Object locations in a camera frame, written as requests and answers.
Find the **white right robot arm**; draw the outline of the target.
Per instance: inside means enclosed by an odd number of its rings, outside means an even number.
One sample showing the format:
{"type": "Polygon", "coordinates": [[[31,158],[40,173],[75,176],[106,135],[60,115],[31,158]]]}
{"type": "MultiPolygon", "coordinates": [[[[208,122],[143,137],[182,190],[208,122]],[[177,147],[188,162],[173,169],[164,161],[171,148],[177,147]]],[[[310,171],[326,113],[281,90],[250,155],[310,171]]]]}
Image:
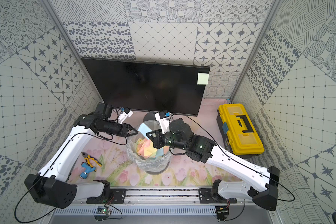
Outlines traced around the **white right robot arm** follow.
{"type": "Polygon", "coordinates": [[[224,199],[248,199],[265,210],[276,210],[280,179],[277,167],[261,167],[228,152],[215,141],[194,134],[182,119],[172,121],[167,132],[159,129],[146,133],[146,136],[153,142],[154,148],[167,146],[182,149],[190,159],[221,168],[241,179],[235,184],[215,181],[212,194],[224,199]]]}

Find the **blue sticky note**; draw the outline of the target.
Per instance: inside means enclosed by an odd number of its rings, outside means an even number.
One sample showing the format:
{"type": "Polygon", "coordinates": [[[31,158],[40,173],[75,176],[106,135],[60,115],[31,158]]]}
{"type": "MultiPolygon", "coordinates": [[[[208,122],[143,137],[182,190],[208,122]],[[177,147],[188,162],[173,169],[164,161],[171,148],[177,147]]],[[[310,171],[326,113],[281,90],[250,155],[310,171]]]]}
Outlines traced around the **blue sticky note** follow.
{"type": "Polygon", "coordinates": [[[144,123],[141,123],[141,125],[138,128],[138,132],[140,132],[146,139],[149,140],[147,137],[147,133],[152,132],[152,130],[144,123]]]}

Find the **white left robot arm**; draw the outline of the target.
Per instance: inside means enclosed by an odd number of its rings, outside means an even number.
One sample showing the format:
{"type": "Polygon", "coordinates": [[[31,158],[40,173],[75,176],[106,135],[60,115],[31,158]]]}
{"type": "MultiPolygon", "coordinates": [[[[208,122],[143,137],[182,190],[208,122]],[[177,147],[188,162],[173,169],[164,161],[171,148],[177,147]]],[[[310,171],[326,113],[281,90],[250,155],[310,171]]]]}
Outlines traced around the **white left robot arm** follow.
{"type": "Polygon", "coordinates": [[[80,115],[52,159],[38,174],[28,175],[24,184],[36,203],[64,209],[72,202],[82,199],[91,203],[106,203],[112,200],[113,193],[107,181],[94,180],[78,185],[67,182],[77,159],[84,155],[83,149],[91,139],[110,141],[100,136],[100,133],[122,138],[138,134],[136,129],[124,122],[132,116],[132,110],[122,108],[116,120],[110,119],[112,111],[113,106],[98,103],[94,112],[80,115]]]}

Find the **green sticky note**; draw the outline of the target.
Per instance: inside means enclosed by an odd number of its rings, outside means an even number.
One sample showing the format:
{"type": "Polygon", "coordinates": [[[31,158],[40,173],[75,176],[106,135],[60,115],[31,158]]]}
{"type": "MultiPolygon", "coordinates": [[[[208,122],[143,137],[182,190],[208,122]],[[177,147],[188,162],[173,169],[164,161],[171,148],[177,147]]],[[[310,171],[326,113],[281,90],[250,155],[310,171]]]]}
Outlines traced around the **green sticky note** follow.
{"type": "Polygon", "coordinates": [[[207,85],[209,82],[209,73],[198,73],[197,75],[197,84],[198,85],[207,85]]]}

